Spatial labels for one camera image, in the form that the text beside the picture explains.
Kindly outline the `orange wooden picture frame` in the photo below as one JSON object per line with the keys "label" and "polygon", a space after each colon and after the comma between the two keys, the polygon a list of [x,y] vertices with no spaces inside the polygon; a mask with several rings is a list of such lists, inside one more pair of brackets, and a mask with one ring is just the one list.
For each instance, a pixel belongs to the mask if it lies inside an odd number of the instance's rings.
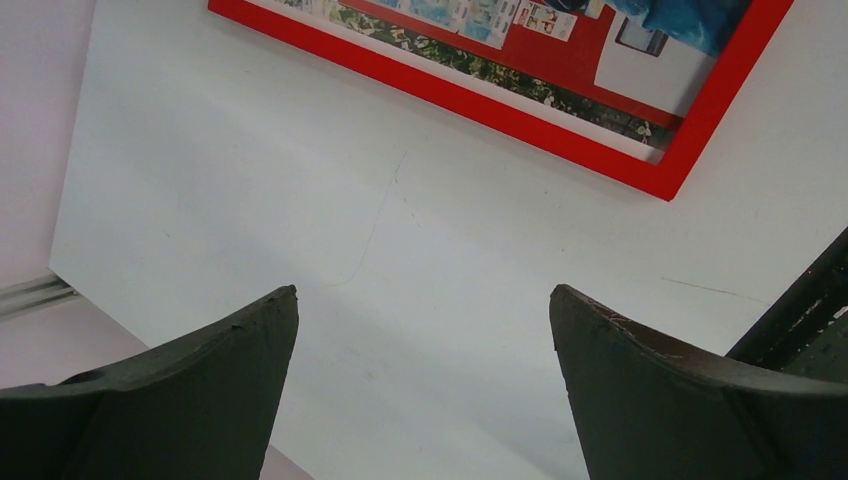
{"label": "orange wooden picture frame", "polygon": [[686,1],[211,1],[209,11],[662,200],[672,200],[790,9],[747,1],[715,39]]}

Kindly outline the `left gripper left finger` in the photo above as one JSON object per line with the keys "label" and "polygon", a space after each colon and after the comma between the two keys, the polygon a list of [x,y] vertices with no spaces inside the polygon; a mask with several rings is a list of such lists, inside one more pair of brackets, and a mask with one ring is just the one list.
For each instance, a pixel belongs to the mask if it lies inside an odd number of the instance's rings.
{"label": "left gripper left finger", "polygon": [[5,479],[256,479],[299,326],[283,286],[55,385],[1,393]]}

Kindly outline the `colourful printed photo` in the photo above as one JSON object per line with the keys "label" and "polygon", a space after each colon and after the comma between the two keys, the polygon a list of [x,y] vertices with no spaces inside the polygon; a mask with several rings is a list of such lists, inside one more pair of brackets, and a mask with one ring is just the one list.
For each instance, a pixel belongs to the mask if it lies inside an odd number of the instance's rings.
{"label": "colourful printed photo", "polygon": [[446,106],[483,99],[658,164],[746,1],[266,1],[339,61]]}

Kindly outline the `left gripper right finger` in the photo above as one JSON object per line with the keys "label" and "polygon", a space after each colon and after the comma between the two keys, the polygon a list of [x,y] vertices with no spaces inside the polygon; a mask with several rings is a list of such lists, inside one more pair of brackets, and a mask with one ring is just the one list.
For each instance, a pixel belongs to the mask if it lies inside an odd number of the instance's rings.
{"label": "left gripper right finger", "polygon": [[549,319],[593,479],[843,479],[847,387],[716,355],[568,285]]}

